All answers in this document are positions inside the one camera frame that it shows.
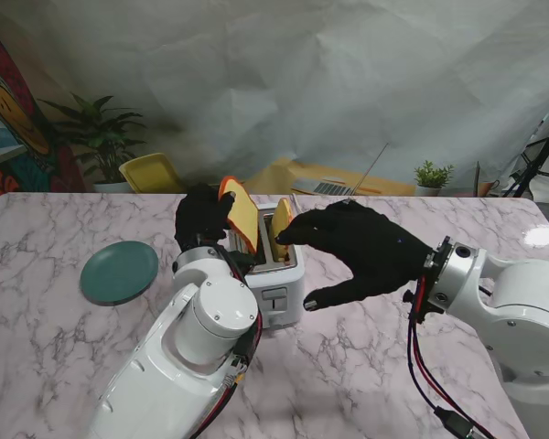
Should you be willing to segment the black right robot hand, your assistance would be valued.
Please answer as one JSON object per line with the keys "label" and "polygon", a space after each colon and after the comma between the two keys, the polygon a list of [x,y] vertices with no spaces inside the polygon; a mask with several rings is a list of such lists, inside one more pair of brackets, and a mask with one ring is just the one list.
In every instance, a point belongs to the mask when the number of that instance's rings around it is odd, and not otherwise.
{"label": "black right robot hand", "polygon": [[298,215],[276,242],[329,253],[352,273],[347,281],[309,293],[303,306],[310,312],[392,293],[417,280],[433,252],[385,215],[353,199]]}

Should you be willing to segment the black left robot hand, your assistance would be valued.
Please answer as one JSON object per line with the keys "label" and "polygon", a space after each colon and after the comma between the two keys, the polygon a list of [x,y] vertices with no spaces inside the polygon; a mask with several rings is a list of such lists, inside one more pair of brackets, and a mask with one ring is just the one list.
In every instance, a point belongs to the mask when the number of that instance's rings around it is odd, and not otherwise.
{"label": "black left robot hand", "polygon": [[228,215],[235,195],[220,196],[215,187],[197,184],[180,200],[175,216],[175,239],[183,252],[226,238]]}

